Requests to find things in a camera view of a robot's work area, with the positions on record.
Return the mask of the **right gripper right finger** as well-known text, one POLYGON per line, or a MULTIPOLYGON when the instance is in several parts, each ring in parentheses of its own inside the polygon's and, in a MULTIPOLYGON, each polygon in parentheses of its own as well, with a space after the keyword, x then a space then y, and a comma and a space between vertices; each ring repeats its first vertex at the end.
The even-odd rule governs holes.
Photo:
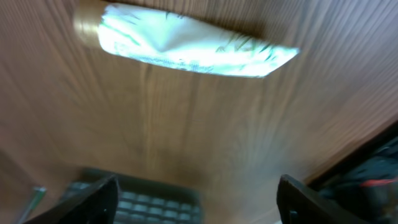
POLYGON ((283 224, 367 224, 287 174, 280 177, 276 201, 283 224))

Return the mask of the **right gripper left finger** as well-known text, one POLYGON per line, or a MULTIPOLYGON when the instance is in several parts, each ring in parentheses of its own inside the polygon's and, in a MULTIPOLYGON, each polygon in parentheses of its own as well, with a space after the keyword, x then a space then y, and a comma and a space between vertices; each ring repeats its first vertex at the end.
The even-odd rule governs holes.
POLYGON ((118 202, 118 178, 111 175, 24 224, 113 224, 118 202))

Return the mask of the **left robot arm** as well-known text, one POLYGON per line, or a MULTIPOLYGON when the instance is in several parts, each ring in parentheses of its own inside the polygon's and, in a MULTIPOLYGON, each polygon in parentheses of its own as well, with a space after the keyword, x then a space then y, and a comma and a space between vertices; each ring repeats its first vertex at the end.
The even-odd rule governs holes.
POLYGON ((397 122, 308 186, 368 223, 397 223, 397 122))

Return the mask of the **white Pantene tube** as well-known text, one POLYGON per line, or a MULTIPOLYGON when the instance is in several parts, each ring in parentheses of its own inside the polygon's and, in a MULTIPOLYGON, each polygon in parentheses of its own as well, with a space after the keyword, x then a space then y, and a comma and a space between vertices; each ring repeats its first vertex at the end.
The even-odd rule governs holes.
POLYGON ((212 75, 262 78, 300 52, 173 12, 106 1, 80 1, 73 27, 85 45, 109 54, 212 75))

